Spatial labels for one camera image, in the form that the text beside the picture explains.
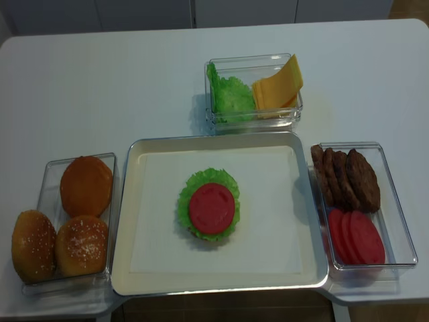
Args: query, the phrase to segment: plastic container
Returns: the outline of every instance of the plastic container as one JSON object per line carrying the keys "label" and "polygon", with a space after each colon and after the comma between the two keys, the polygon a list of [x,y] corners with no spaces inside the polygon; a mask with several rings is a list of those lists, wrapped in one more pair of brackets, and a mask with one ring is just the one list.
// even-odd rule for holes
{"label": "plastic container", "polygon": [[251,88],[261,78],[277,73],[291,57],[290,54],[272,54],[238,58],[212,59],[204,66],[206,85],[206,120],[209,130],[214,133],[247,133],[259,131],[293,131],[301,118],[302,98],[298,92],[294,108],[278,108],[265,111],[215,113],[212,110],[212,93],[207,77],[207,65],[214,63],[220,77],[235,76]]}
{"label": "plastic container", "polygon": [[330,262],[330,275],[336,281],[350,280],[394,280],[410,268],[416,267],[418,258],[408,231],[406,218],[402,212],[400,200],[390,175],[382,147],[375,142],[357,143],[321,143],[323,150],[332,148],[334,151],[349,153],[356,149],[364,155],[373,167],[377,176],[381,193],[381,208],[376,213],[367,214],[374,223],[385,248],[385,264],[383,265],[346,265],[337,256],[328,226],[328,214],[332,210],[326,206],[319,185],[316,183],[315,194],[318,212],[322,225],[322,233]]}
{"label": "plastic container", "polygon": [[[105,268],[101,272],[73,277],[63,277],[58,271],[54,276],[42,282],[34,284],[23,284],[22,293],[25,295],[41,294],[47,292],[68,292],[88,287],[104,287],[106,283],[110,283],[111,266],[113,262],[113,250],[115,247],[115,238],[117,224],[119,219],[119,178],[117,172],[116,156],[113,153],[99,154],[94,156],[101,159],[113,173],[113,193],[109,206],[100,216],[109,226],[109,239],[107,244],[107,256]],[[45,214],[55,231],[58,233],[59,228],[64,225],[70,216],[62,208],[60,196],[60,181],[67,166],[74,158],[66,160],[51,161],[46,165],[45,175],[43,178],[42,188],[40,190],[38,211]]]}

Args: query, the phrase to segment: sesame seed bun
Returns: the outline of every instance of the sesame seed bun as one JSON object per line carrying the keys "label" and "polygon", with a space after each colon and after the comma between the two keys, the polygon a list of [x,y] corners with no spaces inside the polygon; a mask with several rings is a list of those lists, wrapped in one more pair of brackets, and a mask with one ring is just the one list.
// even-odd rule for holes
{"label": "sesame seed bun", "polygon": [[94,156],[81,156],[62,175],[62,206],[71,218],[81,215],[100,217],[109,206],[112,185],[112,171],[103,161]]}
{"label": "sesame seed bun", "polygon": [[12,262],[27,284],[47,280],[55,272],[55,229],[39,211],[21,213],[12,234]]}
{"label": "sesame seed bun", "polygon": [[101,272],[106,264],[109,228],[100,219],[79,216],[58,231],[55,255],[64,276]]}

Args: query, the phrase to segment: red tomato slice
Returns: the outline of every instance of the red tomato slice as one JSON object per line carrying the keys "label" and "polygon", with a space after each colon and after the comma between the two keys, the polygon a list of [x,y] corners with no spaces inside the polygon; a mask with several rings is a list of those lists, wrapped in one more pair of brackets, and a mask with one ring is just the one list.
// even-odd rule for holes
{"label": "red tomato slice", "polygon": [[384,245],[373,222],[360,211],[353,211],[350,227],[351,241],[358,257],[365,264],[384,264]]}
{"label": "red tomato slice", "polygon": [[341,233],[343,235],[343,241],[347,252],[347,256],[350,260],[349,264],[364,264],[363,259],[358,257],[358,254],[354,249],[354,245],[351,241],[350,219],[351,219],[350,213],[346,213],[343,216],[343,219],[341,219]]}
{"label": "red tomato slice", "polygon": [[234,214],[234,196],[221,184],[205,184],[195,191],[189,202],[190,220],[202,233],[221,233],[230,226]]}
{"label": "red tomato slice", "polygon": [[334,249],[340,260],[344,264],[350,264],[349,257],[345,249],[342,233],[341,233],[341,219],[343,218],[344,213],[341,210],[333,209],[328,218],[329,222],[329,231],[332,243],[334,244]]}

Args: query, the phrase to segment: green lettuce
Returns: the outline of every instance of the green lettuce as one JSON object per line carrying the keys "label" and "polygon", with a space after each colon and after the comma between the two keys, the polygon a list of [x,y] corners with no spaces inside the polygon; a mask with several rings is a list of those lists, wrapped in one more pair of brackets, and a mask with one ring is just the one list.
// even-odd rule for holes
{"label": "green lettuce", "polygon": [[[215,64],[207,66],[207,77],[212,92],[212,110],[215,113],[250,112],[255,110],[252,90],[240,79],[231,76],[228,79],[219,77]],[[221,122],[250,121],[252,115],[220,117]]]}
{"label": "green lettuce", "polygon": [[[235,213],[233,221],[226,230],[221,233],[214,235],[209,235],[206,233],[201,233],[195,226],[192,224],[189,218],[189,202],[192,198],[192,195],[197,191],[201,186],[207,183],[219,183],[228,188],[231,194],[234,197],[235,202]],[[231,235],[235,230],[235,225],[240,221],[240,191],[237,182],[234,178],[228,174],[225,170],[215,170],[214,168],[208,168],[204,171],[198,171],[194,173],[188,181],[186,181],[186,186],[183,188],[180,193],[178,200],[178,220],[179,223],[189,229],[196,237],[208,240],[210,242],[219,241],[225,237]]]}

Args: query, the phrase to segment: lettuce leaf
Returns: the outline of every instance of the lettuce leaf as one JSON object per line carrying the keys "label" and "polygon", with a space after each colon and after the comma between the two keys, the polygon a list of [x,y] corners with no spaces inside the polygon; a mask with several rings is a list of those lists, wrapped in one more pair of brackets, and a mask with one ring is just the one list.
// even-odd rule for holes
{"label": "lettuce leaf", "polygon": [[[240,79],[231,76],[228,79],[219,77],[215,64],[207,66],[207,77],[210,81],[213,106],[215,113],[234,113],[255,110],[252,90]],[[221,122],[249,121],[252,115],[240,115],[236,117],[221,117]]]}

